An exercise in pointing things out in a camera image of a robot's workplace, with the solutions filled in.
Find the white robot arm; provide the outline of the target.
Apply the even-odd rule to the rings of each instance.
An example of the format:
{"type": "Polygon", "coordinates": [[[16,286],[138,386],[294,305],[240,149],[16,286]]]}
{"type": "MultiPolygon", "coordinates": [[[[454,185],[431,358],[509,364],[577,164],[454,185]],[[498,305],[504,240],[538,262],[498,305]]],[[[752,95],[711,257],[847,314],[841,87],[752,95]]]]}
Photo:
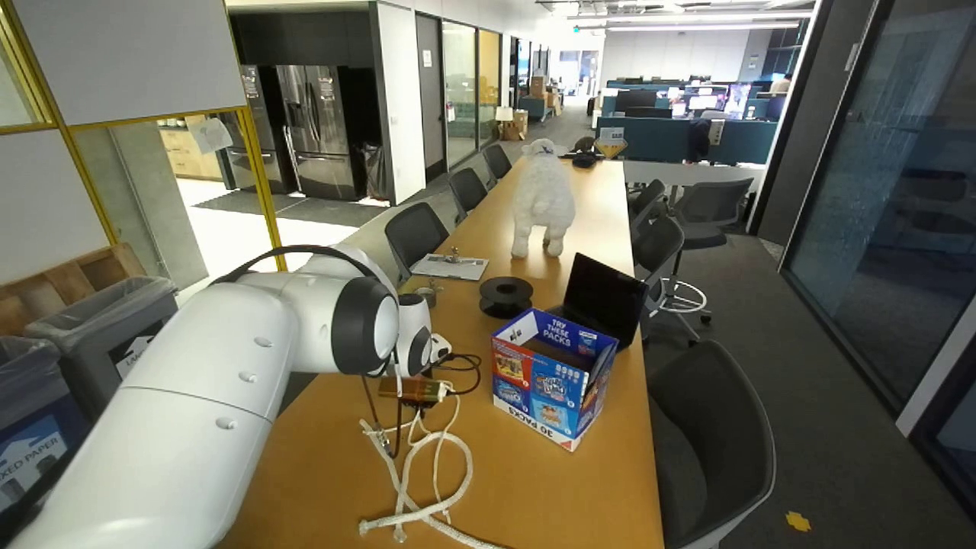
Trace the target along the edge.
{"type": "Polygon", "coordinates": [[[249,259],[177,308],[6,549],[212,549],[296,371],[405,382],[445,355],[431,305],[359,250],[249,259]]]}

